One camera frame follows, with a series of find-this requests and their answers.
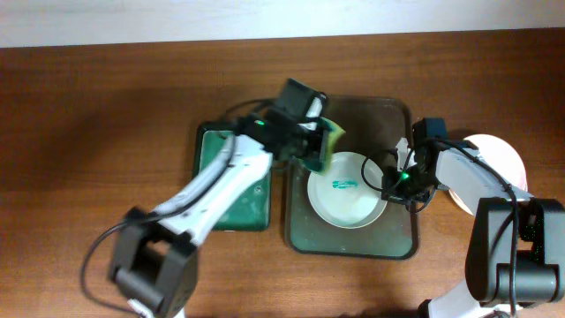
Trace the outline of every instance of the gray tray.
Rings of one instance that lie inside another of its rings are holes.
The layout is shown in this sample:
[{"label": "gray tray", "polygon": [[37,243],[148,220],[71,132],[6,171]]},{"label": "gray tray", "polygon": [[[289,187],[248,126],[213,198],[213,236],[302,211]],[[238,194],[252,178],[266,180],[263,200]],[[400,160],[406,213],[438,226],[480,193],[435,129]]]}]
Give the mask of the gray tray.
[{"label": "gray tray", "polygon": [[[380,97],[332,96],[324,117],[345,130],[335,152],[367,155],[394,148],[401,137],[411,143],[411,115],[400,101]],[[372,158],[382,169],[395,166],[390,155]],[[342,229],[322,220],[306,191],[310,171],[299,163],[290,167],[287,182],[285,238],[300,253],[333,254],[406,260],[418,250],[418,217],[389,202],[382,215],[359,229]]]}]

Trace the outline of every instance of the green mat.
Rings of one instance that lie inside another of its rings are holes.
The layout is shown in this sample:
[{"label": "green mat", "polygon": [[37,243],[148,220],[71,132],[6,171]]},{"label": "green mat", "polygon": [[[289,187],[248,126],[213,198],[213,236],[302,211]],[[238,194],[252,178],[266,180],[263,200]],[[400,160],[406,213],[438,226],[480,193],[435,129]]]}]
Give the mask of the green mat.
[{"label": "green mat", "polygon": [[[199,147],[197,148],[198,169],[205,169],[222,149],[225,142],[205,125],[200,127]],[[229,131],[220,131],[222,135],[230,135]],[[271,210],[271,173],[245,190],[231,205],[215,225],[218,231],[263,231],[269,225]]]}]

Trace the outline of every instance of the green logo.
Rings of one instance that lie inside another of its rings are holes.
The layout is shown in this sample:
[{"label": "green logo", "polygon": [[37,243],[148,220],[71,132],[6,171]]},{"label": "green logo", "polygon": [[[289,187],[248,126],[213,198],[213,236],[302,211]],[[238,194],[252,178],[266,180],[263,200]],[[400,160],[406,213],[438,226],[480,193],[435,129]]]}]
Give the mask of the green logo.
[{"label": "green logo", "polygon": [[359,186],[359,184],[357,183],[357,181],[355,180],[351,180],[351,181],[334,181],[332,182],[332,186],[334,187],[334,189],[347,189],[347,188],[356,188]]}]

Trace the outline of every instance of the dark green tray with black rim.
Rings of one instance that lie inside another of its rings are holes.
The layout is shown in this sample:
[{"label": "dark green tray with black rim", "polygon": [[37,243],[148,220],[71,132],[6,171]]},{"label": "dark green tray with black rim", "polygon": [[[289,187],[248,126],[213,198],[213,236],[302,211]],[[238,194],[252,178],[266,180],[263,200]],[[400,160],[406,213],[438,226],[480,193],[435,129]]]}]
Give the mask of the dark green tray with black rim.
[{"label": "dark green tray with black rim", "polygon": [[[217,132],[229,135],[226,124],[204,123],[196,137],[192,175],[195,177],[220,152],[225,142]],[[270,221],[271,172],[247,188],[214,226],[216,231],[263,231]]]},{"label": "dark green tray with black rim", "polygon": [[[330,96],[323,115],[344,130],[335,153],[367,155],[390,149],[401,137],[411,144],[411,114],[401,101],[380,97]],[[396,166],[391,155],[372,158],[382,170]],[[287,179],[285,239],[304,254],[331,254],[406,260],[418,250],[418,217],[389,202],[374,222],[358,229],[342,229],[321,219],[307,194],[310,171],[294,162]]]}]

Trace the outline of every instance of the wooden table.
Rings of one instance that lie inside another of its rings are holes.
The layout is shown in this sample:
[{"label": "wooden table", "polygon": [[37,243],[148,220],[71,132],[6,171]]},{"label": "wooden table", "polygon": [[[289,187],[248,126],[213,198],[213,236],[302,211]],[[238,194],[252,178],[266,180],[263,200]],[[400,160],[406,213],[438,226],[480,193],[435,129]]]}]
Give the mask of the wooden table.
[{"label": "wooden table", "polygon": [[[79,293],[89,244],[133,205],[190,179],[196,129],[293,77],[385,95],[451,137],[490,133],[524,159],[530,191],[565,201],[565,30],[391,34],[0,50],[0,316],[118,317]],[[259,233],[215,232],[187,309],[197,316],[337,316],[413,309],[463,279],[473,218],[445,194],[408,261],[298,254],[283,241],[284,177]],[[88,282],[105,280],[111,243]],[[563,317],[565,302],[522,317]]]}]

